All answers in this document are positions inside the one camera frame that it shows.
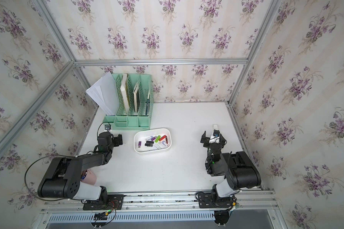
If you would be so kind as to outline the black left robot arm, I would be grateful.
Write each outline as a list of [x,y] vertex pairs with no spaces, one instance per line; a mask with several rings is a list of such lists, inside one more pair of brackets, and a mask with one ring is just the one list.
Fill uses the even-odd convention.
[[37,194],[41,198],[61,198],[87,201],[105,201],[107,190],[81,181],[82,173],[106,165],[112,158],[115,147],[123,144],[121,134],[100,133],[94,152],[77,157],[55,157],[40,185]]

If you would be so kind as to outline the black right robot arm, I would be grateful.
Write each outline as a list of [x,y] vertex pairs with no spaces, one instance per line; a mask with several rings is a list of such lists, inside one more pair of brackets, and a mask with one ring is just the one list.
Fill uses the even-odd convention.
[[260,173],[246,152],[222,152],[227,141],[219,130],[213,130],[211,136],[204,132],[200,143],[207,149],[204,163],[207,174],[212,177],[224,177],[221,183],[213,186],[214,197],[227,198],[240,189],[251,189],[261,185]]

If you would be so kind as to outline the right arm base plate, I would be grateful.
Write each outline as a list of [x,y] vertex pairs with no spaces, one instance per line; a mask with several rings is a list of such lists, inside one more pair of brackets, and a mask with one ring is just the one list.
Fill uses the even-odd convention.
[[197,192],[195,198],[198,201],[200,209],[229,209],[234,207],[237,203],[235,196],[228,196],[225,198],[219,197],[217,194]]

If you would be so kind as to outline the green usb flash drive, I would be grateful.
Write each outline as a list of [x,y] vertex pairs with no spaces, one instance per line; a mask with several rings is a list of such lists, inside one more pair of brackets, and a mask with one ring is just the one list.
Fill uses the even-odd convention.
[[155,143],[158,143],[159,141],[160,141],[160,139],[161,139],[161,135],[158,135],[157,137],[156,137],[156,139],[155,139]]

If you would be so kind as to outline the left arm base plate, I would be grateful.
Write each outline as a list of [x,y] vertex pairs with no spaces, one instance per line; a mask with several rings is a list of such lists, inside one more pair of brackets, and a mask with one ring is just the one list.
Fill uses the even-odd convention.
[[117,194],[108,195],[106,198],[100,197],[99,200],[86,200],[82,210],[121,210],[124,197],[122,194]]

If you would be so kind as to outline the dark grey usb flash drive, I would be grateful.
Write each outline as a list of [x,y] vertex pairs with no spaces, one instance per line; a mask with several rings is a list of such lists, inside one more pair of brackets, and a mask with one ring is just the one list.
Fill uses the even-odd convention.
[[145,146],[146,147],[153,147],[154,142],[153,141],[146,141]]

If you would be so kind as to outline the white plastic storage box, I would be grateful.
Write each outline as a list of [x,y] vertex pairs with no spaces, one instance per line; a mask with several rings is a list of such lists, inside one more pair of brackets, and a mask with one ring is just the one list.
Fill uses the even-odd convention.
[[150,129],[136,133],[133,143],[138,154],[161,153],[172,147],[172,136],[167,128]]

